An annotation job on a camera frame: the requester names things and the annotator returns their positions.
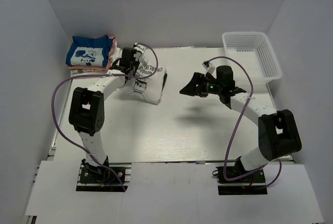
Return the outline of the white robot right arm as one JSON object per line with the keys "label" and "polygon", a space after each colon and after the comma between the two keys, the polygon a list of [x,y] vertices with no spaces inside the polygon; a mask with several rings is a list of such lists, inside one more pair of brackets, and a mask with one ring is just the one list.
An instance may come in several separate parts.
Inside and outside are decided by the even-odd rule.
{"label": "white robot right arm", "polygon": [[237,87],[230,66],[214,68],[204,62],[205,73],[195,72],[190,82],[180,90],[187,96],[217,95],[220,102],[240,113],[258,127],[258,146],[235,161],[234,172],[245,177],[270,161],[299,152],[302,148],[293,113],[277,110],[257,101],[250,93]]}

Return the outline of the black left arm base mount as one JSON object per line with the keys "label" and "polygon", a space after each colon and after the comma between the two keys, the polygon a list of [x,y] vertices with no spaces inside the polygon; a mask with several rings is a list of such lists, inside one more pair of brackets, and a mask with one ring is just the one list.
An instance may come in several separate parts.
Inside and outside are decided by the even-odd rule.
{"label": "black left arm base mount", "polygon": [[78,192],[125,192],[131,178],[131,163],[109,163],[109,167],[117,176],[101,167],[89,165],[85,159],[81,161],[79,175],[76,183]]}

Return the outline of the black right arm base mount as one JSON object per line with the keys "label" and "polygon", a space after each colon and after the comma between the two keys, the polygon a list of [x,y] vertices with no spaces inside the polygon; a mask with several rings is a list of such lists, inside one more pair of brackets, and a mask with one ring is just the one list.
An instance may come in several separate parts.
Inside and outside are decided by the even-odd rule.
{"label": "black right arm base mount", "polygon": [[229,163],[224,169],[223,165],[216,166],[212,171],[212,176],[217,179],[217,189],[220,196],[240,196],[240,195],[266,195],[266,178],[261,168],[246,177],[234,180],[241,176],[240,159],[235,163]]}

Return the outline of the white green raglan t-shirt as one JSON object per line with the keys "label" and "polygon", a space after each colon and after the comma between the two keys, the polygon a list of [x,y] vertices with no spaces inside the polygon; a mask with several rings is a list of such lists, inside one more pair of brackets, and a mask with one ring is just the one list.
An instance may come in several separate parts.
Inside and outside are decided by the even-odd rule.
{"label": "white green raglan t-shirt", "polygon": [[140,64],[135,76],[121,88],[128,96],[158,105],[161,102],[163,89],[167,80],[167,67],[164,63],[156,60],[156,54],[147,54],[147,45],[135,43],[134,48],[142,52]]}

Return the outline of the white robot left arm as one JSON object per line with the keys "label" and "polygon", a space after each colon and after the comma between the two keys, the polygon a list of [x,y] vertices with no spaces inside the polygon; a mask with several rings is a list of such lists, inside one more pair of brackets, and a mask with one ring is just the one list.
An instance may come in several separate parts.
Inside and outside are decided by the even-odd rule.
{"label": "white robot left arm", "polygon": [[104,101],[134,76],[145,50],[144,46],[138,44],[132,48],[125,47],[105,77],[86,88],[77,87],[73,91],[69,123],[78,132],[83,147],[88,150],[86,163],[90,166],[108,165],[100,134],[105,122]]}

